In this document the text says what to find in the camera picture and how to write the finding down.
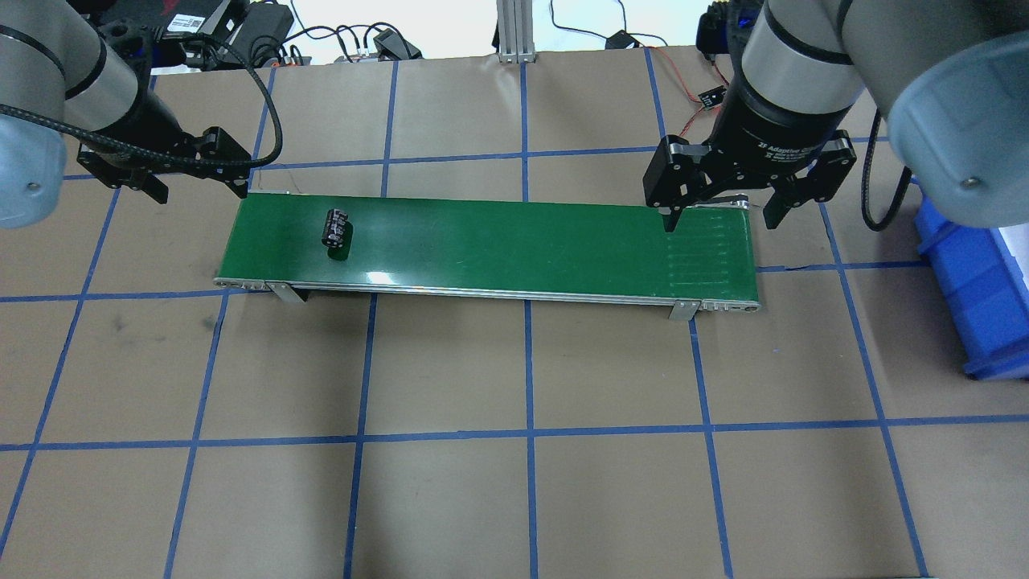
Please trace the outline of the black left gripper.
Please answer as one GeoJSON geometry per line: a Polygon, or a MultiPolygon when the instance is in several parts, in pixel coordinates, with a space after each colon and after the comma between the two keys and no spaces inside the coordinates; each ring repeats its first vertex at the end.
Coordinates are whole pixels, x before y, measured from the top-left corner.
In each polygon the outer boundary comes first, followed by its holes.
{"type": "Polygon", "coordinates": [[[180,131],[162,147],[136,144],[126,148],[82,142],[75,161],[105,186],[137,188],[161,205],[169,202],[169,187],[161,175],[221,181],[236,198],[246,200],[252,170],[249,151],[226,129],[217,125],[199,135],[180,131]]]}

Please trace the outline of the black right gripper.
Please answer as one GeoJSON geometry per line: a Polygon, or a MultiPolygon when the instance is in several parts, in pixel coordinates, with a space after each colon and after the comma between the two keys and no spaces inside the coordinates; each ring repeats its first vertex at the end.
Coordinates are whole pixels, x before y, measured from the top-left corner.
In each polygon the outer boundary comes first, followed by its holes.
{"type": "Polygon", "coordinates": [[[833,198],[856,166],[853,142],[838,126],[844,113],[797,113],[749,88],[725,89],[704,142],[678,134],[659,140],[642,179],[646,205],[661,208],[664,231],[673,233],[684,208],[724,191],[772,188],[762,220],[776,230],[805,202],[833,198]]]}

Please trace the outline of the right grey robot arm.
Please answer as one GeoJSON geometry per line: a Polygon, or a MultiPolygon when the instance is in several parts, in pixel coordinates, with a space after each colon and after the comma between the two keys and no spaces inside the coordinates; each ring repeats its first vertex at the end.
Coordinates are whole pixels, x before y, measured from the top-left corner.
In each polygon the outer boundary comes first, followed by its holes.
{"type": "Polygon", "coordinates": [[[765,224],[833,198],[856,162],[841,122],[861,94],[937,211],[966,227],[1027,221],[1025,1],[724,1],[698,26],[732,81],[711,135],[666,135],[642,179],[666,231],[725,191],[771,188],[765,224]]]}

